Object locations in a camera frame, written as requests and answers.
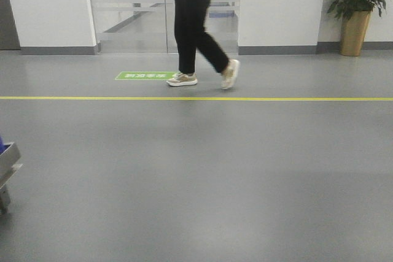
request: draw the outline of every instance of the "baseboard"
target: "baseboard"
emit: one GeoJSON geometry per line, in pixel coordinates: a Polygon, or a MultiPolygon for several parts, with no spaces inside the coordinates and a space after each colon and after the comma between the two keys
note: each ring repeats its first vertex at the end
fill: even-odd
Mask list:
{"type": "Polygon", "coordinates": [[[239,55],[315,55],[316,45],[239,46],[239,55]]]}
{"type": "Polygon", "coordinates": [[[21,47],[22,55],[96,55],[101,44],[80,47],[21,47]]]}
{"type": "MultiPolygon", "coordinates": [[[[393,50],[393,42],[364,42],[362,50],[393,50]]],[[[340,42],[318,42],[317,53],[339,52],[340,42]]]]}

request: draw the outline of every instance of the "green floor sign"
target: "green floor sign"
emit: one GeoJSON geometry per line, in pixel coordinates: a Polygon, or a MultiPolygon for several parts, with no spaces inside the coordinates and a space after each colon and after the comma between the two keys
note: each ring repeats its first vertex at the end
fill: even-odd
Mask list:
{"type": "Polygon", "coordinates": [[[116,80],[168,80],[177,72],[121,72],[116,80]]]}

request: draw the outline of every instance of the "potted plant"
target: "potted plant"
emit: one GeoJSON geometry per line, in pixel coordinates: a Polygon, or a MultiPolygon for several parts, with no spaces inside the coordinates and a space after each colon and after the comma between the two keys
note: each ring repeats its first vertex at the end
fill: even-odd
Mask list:
{"type": "Polygon", "coordinates": [[[341,27],[341,54],[359,56],[370,15],[377,7],[379,16],[386,10],[385,0],[332,0],[327,11],[336,12],[335,18],[343,19],[341,27]]]}

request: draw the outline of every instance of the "sneaker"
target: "sneaker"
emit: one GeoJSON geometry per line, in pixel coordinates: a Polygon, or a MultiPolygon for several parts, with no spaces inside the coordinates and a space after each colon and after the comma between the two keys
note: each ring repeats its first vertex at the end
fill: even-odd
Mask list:
{"type": "Polygon", "coordinates": [[[178,72],[166,82],[171,86],[187,86],[197,84],[198,80],[195,76],[195,73],[189,76],[187,74],[183,74],[182,72],[178,72]]]}
{"type": "Polygon", "coordinates": [[[240,62],[238,60],[230,60],[227,68],[222,72],[222,89],[231,88],[236,81],[239,73],[240,62]]]}

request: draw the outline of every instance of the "yellow floor line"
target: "yellow floor line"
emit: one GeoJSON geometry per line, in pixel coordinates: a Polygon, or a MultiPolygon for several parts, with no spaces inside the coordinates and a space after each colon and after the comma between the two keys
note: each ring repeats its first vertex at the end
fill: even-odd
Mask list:
{"type": "Polygon", "coordinates": [[[393,98],[203,98],[170,96],[0,96],[0,99],[57,101],[393,101],[393,98]]]}

